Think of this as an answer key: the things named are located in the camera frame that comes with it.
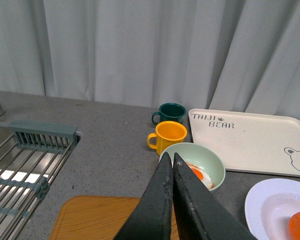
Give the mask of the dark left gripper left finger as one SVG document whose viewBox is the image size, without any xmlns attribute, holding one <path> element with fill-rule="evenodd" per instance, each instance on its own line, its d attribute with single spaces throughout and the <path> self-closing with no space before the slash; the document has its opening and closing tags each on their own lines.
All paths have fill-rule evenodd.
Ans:
<svg viewBox="0 0 300 240">
<path fill-rule="evenodd" d="M 122 225 L 115 240 L 169 240 L 172 230 L 174 174 L 164 153 L 138 205 Z"/>
</svg>

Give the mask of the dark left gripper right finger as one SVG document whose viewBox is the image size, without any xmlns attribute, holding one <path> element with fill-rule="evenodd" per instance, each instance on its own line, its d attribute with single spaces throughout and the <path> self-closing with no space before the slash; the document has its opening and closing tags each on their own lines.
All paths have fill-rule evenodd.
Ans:
<svg viewBox="0 0 300 240">
<path fill-rule="evenodd" d="M 255 240 L 178 153 L 173 160 L 173 207 L 181 240 Z"/>
</svg>

